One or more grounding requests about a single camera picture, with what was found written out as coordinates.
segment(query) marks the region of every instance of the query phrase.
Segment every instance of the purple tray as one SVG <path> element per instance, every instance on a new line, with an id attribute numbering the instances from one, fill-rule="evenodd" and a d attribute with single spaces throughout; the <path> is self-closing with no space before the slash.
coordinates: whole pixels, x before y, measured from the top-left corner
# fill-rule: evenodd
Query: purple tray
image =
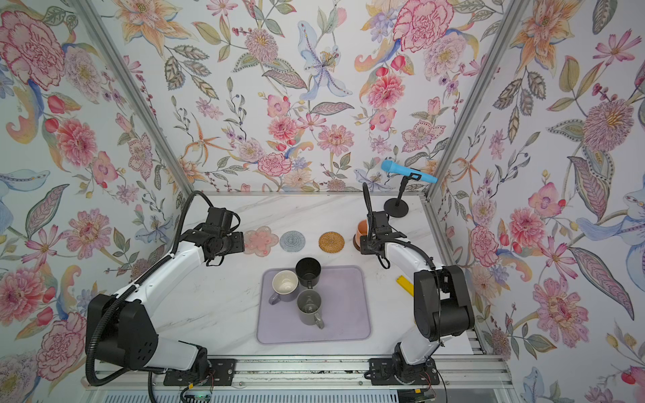
<path id="1" fill-rule="evenodd" d="M 269 304 L 273 294 L 271 281 L 281 270 L 294 269 L 271 269 L 262 277 L 260 314 L 257 319 L 257 341 L 261 344 L 363 340 L 370 336 L 372 325 L 365 283 L 358 266 L 322 268 L 320 281 L 313 289 L 322 297 L 324 329 L 300 321 L 296 300 Z M 296 292 L 302 290 L 304 287 L 298 286 Z"/>

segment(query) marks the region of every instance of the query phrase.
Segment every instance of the mug handle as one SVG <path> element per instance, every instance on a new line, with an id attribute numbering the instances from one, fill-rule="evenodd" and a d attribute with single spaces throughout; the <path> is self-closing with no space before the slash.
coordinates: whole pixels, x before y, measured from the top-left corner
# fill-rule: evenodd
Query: mug handle
<path id="1" fill-rule="evenodd" d="M 321 316 L 320 312 L 314 313 L 313 319 L 316 321 L 316 325 L 318 325 L 318 328 L 320 329 L 324 328 L 323 317 Z"/>
<path id="2" fill-rule="evenodd" d="M 269 298 L 269 304 L 275 305 L 280 301 L 280 294 L 274 292 L 271 298 Z"/>

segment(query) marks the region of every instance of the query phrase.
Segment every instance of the white marble table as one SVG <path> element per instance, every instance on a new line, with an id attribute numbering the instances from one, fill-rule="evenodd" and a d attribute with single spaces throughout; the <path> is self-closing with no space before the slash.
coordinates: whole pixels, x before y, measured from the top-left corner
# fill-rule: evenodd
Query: white marble table
<path id="1" fill-rule="evenodd" d="M 269 226 L 281 236 L 296 230 L 306 245 L 288 253 L 279 245 L 269 256 L 236 254 L 226 256 L 221 267 L 202 265 L 185 277 L 158 307 L 152 322 L 160 335 L 185 340 L 208 349 L 210 355 L 386 355 L 410 327 L 414 326 L 413 299 L 397 283 L 402 272 L 383 269 L 374 256 L 361 255 L 352 245 L 356 225 L 366 215 L 362 195 L 320 196 L 213 196 L 213 204 L 238 213 L 240 231 Z M 382 209 L 390 196 L 372 196 L 373 208 Z M 390 219 L 440 265 L 426 216 L 418 196 L 405 196 L 410 206 L 406 217 Z M 206 217 L 206 204 L 195 198 L 184 230 Z M 327 231 L 345 237 L 339 253 L 325 253 L 318 238 Z M 272 268 L 293 268 L 303 257 L 314 257 L 322 266 L 356 265 L 364 273 L 372 322 L 366 340 L 300 344 L 260 344 L 255 336 L 262 274 Z M 472 354 L 466 334 L 446 343 L 437 354 Z"/>

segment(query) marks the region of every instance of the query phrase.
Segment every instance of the floral wallpaper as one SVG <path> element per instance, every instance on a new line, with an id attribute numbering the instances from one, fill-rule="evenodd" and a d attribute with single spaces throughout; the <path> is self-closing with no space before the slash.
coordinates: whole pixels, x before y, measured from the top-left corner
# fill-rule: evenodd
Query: floral wallpaper
<path id="1" fill-rule="evenodd" d="M 195 188 L 358 192 L 398 189 L 384 159 L 434 172 L 505 4 L 94 5 Z"/>
<path id="2" fill-rule="evenodd" d="M 527 403 L 645 402 L 638 0 L 531 0 L 433 207 Z"/>
<path id="3" fill-rule="evenodd" d="M 122 92 L 66 2 L 0 1 L 2 403 L 80 398 L 88 303 L 173 231 L 183 193 Z"/>

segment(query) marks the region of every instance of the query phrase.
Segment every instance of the black round base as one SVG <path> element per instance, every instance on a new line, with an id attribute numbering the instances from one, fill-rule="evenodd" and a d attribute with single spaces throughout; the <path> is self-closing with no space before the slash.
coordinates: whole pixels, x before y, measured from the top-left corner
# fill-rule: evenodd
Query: black round base
<path id="1" fill-rule="evenodd" d="M 383 210 L 392 217 L 405 217 L 410 208 L 408 203 L 401 200 L 397 206 L 397 199 L 390 199 L 383 205 Z"/>

